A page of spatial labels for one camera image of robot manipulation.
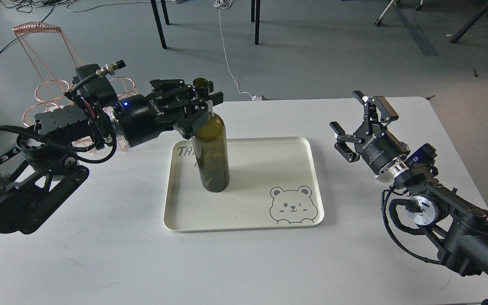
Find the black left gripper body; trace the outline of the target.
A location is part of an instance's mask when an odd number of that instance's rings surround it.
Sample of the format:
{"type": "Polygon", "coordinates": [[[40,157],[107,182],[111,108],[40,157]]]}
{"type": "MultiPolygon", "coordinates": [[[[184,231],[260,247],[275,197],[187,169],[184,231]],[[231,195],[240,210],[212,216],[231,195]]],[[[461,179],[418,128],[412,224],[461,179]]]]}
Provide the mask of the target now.
{"type": "Polygon", "coordinates": [[[194,135],[194,92],[191,87],[153,87],[148,95],[132,95],[113,105],[113,126],[129,147],[176,130],[184,139],[194,135]]]}

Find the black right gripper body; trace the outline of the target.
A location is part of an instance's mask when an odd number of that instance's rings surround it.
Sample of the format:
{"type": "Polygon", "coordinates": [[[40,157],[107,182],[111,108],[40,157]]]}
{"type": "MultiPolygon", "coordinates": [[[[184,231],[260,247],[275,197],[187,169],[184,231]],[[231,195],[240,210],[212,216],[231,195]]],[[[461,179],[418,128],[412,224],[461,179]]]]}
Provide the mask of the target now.
{"type": "Polygon", "coordinates": [[[364,160],[375,175],[393,159],[404,160],[409,155],[409,147],[396,139],[386,127],[380,123],[362,124],[355,132],[355,137],[362,143],[355,144],[354,161],[364,160]]]}

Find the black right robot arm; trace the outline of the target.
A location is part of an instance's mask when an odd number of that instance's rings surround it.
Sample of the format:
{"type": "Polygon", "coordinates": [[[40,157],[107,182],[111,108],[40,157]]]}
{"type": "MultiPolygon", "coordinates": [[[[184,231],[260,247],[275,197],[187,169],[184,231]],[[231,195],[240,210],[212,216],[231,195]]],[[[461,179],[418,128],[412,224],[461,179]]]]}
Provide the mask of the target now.
{"type": "Polygon", "coordinates": [[[347,160],[364,160],[376,179],[391,186],[382,192],[381,211],[385,228],[394,243],[408,249],[395,237],[393,224],[413,236],[426,236],[438,249],[437,259],[409,252],[425,263],[443,265],[460,276],[488,275],[488,210],[447,189],[436,176],[436,150],[426,143],[411,152],[388,125],[399,118],[381,95],[352,93],[363,106],[363,122],[348,134],[337,122],[334,147],[347,160]]]}

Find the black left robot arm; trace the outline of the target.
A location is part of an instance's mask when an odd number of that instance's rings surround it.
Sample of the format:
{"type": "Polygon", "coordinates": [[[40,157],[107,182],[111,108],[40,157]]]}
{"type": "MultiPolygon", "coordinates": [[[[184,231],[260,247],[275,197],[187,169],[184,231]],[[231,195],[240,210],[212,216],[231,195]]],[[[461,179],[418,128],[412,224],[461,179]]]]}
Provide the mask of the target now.
{"type": "Polygon", "coordinates": [[[125,67],[76,68],[64,96],[70,105],[35,116],[32,126],[0,125],[16,143],[0,155],[0,233],[31,234],[89,177],[87,164],[106,162],[117,137],[130,147],[176,130],[190,139],[207,124],[207,111],[223,102],[213,82],[197,78],[152,80],[151,93],[120,99],[107,79],[125,67]]]}

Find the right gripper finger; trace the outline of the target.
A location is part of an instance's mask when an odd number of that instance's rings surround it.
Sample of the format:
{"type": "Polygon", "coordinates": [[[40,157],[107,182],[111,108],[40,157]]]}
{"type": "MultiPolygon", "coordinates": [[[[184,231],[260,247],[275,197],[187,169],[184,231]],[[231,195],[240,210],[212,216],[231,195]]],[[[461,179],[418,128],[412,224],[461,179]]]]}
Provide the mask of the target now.
{"type": "Polygon", "coordinates": [[[347,143],[355,144],[357,149],[359,146],[364,145],[364,135],[362,128],[359,127],[352,135],[346,134],[344,129],[338,122],[331,122],[331,128],[336,133],[335,149],[347,160],[347,162],[357,162],[360,159],[363,149],[359,151],[353,151],[347,145],[347,143]]]}
{"type": "Polygon", "coordinates": [[[387,125],[399,119],[399,114],[383,95],[368,97],[361,91],[353,91],[352,95],[362,104],[363,123],[355,132],[357,135],[372,135],[374,128],[387,130],[387,125]]]}

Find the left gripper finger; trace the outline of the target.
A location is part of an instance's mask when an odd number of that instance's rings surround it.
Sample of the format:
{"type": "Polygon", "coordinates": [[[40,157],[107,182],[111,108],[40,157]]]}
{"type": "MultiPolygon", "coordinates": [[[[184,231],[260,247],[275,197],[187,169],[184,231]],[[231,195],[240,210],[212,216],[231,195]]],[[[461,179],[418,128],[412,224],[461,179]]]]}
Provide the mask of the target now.
{"type": "Polygon", "coordinates": [[[209,120],[213,107],[223,103],[224,94],[217,92],[207,95],[195,94],[195,97],[177,107],[175,130],[184,139],[191,139],[209,120]]]}
{"type": "Polygon", "coordinates": [[[215,100],[212,81],[196,78],[191,85],[182,79],[152,80],[149,100],[153,102],[197,102],[199,100],[215,100]]]}

